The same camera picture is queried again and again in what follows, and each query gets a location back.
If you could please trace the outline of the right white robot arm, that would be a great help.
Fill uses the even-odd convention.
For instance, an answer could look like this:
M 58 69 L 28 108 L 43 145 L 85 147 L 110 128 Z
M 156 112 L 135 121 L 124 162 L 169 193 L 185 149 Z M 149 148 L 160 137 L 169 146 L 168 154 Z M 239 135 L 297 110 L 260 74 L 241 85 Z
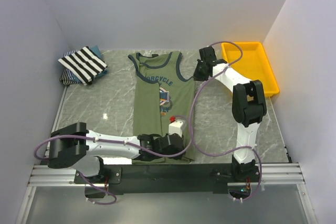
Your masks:
M 257 131 L 267 112 L 262 82 L 244 77 L 224 60 L 207 62 L 199 59 L 193 77 L 196 81 L 207 81 L 213 77 L 232 92 L 237 142 L 230 175 L 235 181 L 241 182 L 257 172 L 253 148 Z

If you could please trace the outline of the green motorcycle tank top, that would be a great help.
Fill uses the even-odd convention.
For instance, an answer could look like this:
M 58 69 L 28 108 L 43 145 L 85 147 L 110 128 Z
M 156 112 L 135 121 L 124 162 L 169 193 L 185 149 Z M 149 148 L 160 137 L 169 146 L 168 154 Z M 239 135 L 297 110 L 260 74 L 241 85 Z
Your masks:
M 147 57 L 128 55 L 134 65 L 136 85 L 133 106 L 133 135 L 169 132 L 170 118 L 188 117 L 195 95 L 193 78 L 180 72 L 182 53 Z

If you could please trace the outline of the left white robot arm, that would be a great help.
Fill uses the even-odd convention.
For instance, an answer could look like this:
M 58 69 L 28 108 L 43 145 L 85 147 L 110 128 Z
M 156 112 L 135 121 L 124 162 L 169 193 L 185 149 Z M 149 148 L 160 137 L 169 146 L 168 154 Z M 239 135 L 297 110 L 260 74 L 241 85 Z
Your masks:
M 74 168 L 93 183 L 104 179 L 102 157 L 122 157 L 151 162 L 161 157 L 180 159 L 184 153 L 186 122 L 181 119 L 169 124 L 164 136 L 140 134 L 121 137 L 104 135 L 87 129 L 78 122 L 51 134 L 48 167 L 53 169 Z

